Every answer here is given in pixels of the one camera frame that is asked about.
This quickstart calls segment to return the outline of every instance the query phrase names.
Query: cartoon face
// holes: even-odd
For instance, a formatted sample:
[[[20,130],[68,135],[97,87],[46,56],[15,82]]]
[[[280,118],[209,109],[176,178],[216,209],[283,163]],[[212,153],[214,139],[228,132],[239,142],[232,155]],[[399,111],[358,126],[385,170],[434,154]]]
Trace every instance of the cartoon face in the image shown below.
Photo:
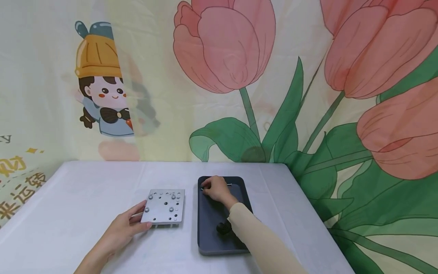
[[[127,107],[126,92],[122,80],[118,77],[95,76],[94,83],[86,86],[85,92],[99,107]]]

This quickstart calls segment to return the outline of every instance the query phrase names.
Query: silver aluminum plate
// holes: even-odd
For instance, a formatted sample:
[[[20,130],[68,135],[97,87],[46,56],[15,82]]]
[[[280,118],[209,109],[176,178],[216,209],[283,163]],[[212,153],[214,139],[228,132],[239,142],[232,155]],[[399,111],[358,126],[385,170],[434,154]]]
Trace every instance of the silver aluminum plate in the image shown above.
[[[184,198],[184,189],[151,189],[141,222],[154,225],[182,223]]]

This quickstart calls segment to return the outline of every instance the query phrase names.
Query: black bow tie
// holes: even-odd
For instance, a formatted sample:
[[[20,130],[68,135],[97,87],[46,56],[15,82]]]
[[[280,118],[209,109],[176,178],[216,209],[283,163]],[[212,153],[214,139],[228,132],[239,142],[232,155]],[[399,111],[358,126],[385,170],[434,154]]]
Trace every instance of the black bow tie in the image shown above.
[[[117,111],[113,110],[112,108],[102,107],[100,109],[100,116],[102,117],[102,120],[110,124],[114,124],[119,119],[123,119],[125,121],[131,119],[128,108]]]

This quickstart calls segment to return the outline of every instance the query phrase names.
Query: green stem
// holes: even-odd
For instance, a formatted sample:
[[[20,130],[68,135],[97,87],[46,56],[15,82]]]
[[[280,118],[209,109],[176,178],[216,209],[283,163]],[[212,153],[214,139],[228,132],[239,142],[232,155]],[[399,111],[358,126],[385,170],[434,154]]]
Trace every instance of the green stem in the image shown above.
[[[252,110],[251,101],[249,100],[248,91],[245,88],[239,89],[240,96],[242,96],[242,101],[244,103],[245,112],[248,117],[249,128],[254,132],[257,139],[260,141],[260,135],[258,134],[257,124],[255,122],[254,111]]]
[[[349,241],[355,242],[366,249],[386,255],[388,257],[396,259],[399,262],[405,263],[410,267],[420,271],[421,273],[438,273],[438,269],[410,254],[389,248],[387,246],[382,246],[359,234],[339,229],[329,229],[329,231],[332,235],[342,237]]]
[[[373,156],[371,154],[371,152],[369,150],[362,150],[362,151],[358,151],[352,154],[348,154],[348,155],[344,155],[338,158],[334,158],[322,163],[318,163],[316,165],[313,166],[309,166],[308,168],[306,168],[303,172],[304,174],[307,173],[311,173],[314,171],[318,171],[324,168],[328,168],[328,167],[333,167],[336,166],[338,164],[343,164],[343,163],[348,163],[348,162],[352,162],[352,161],[356,161],[356,160],[363,160],[363,162],[369,160],[369,159],[373,159]]]
[[[316,139],[316,136],[318,136],[319,132],[322,130],[322,128],[325,126],[325,124],[329,121],[329,119],[332,117],[333,113],[335,112],[336,108],[338,107],[341,100],[344,98],[345,92],[341,92],[336,100],[332,103],[328,111],[324,114],[322,119],[319,121],[318,125],[316,126],[315,130],[312,132],[312,135],[310,135],[309,140],[307,141],[306,146],[303,149],[304,153],[307,153],[309,151],[310,147],[313,144],[313,141]]]

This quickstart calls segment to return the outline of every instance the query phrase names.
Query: yellow hat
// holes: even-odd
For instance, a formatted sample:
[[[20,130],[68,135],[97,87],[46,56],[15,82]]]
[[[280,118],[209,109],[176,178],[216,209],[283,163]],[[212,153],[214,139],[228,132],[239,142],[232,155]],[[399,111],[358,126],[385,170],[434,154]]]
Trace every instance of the yellow hat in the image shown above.
[[[78,47],[76,54],[76,75],[122,77],[114,40],[100,36],[87,35]]]

